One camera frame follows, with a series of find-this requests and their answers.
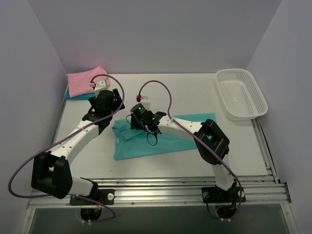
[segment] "folded cloth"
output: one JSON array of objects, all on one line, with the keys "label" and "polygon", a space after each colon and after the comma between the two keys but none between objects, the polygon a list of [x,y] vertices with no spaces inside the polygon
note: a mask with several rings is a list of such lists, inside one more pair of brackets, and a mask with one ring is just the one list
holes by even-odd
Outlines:
[{"label": "folded cloth", "polygon": [[[214,113],[175,117],[194,122],[204,122],[208,118],[216,121]],[[173,134],[158,134],[157,145],[151,146],[146,140],[147,133],[142,130],[130,129],[130,125],[125,119],[116,120],[112,129],[115,133],[115,160],[197,149],[193,140]],[[152,135],[149,135],[148,138],[151,144],[155,144],[156,140]]]},{"label": "folded cloth", "polygon": [[88,100],[89,98],[93,98],[95,96],[96,96],[95,93],[91,93],[91,94],[82,94],[82,95],[78,95],[75,97],[70,97],[68,89],[66,90],[66,93],[65,93],[66,100]]},{"label": "folded cloth", "polygon": [[[107,74],[107,72],[101,66],[98,66],[90,71],[67,74],[70,97],[73,98],[78,95],[93,93],[93,88],[90,87],[89,83],[94,76],[99,74]],[[105,79],[107,86],[109,85],[108,78],[103,76],[95,78],[94,82],[101,79]]]}]

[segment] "pink cloth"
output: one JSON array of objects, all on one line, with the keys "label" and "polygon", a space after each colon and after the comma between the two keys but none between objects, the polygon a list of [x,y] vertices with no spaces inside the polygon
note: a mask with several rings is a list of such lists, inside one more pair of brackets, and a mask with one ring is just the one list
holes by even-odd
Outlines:
[{"label": "pink cloth", "polygon": [[[93,93],[93,88],[90,87],[89,83],[92,77],[98,74],[107,74],[107,72],[104,68],[98,66],[90,71],[67,74],[70,97],[73,98],[78,95]],[[107,86],[109,86],[108,77],[97,77],[94,79],[94,82],[101,79],[105,79]]]}]

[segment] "white table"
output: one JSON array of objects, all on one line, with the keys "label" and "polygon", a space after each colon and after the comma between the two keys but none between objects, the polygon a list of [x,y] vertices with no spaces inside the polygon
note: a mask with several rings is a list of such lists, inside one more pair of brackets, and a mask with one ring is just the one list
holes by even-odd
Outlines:
[{"label": "white table", "polygon": [[[72,175],[87,178],[168,178],[214,176],[210,164],[190,150],[135,159],[115,161],[114,120],[124,119],[136,104],[135,97],[148,80],[164,82],[173,96],[172,115],[212,113],[222,131],[230,139],[230,167],[238,176],[267,175],[251,121],[228,120],[221,109],[214,74],[127,74],[113,75],[124,87],[125,109],[119,111],[104,132],[92,140],[76,157],[71,165]],[[111,80],[110,89],[120,88]],[[153,112],[166,112],[169,103],[167,91],[160,84],[150,83],[142,92],[151,101]],[[68,100],[61,118],[57,141],[67,136],[87,113],[87,100]]]}]

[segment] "cable connector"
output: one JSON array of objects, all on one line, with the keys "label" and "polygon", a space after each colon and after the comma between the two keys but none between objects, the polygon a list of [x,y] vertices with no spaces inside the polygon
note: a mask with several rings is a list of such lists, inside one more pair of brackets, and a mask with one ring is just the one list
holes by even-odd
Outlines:
[{"label": "cable connector", "polygon": [[140,102],[141,101],[141,99],[142,99],[142,96],[139,94],[139,95],[137,95],[137,97],[136,97],[136,101],[137,102]]}]

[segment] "gray floor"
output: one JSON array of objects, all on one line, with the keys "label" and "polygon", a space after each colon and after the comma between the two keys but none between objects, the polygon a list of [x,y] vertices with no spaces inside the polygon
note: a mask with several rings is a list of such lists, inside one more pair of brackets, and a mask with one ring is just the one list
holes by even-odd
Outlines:
[{"label": "gray floor", "polygon": [[205,206],[116,208],[117,217],[103,223],[81,224],[77,209],[36,210],[31,234],[288,234],[280,205],[245,205],[237,217],[221,222]]}]

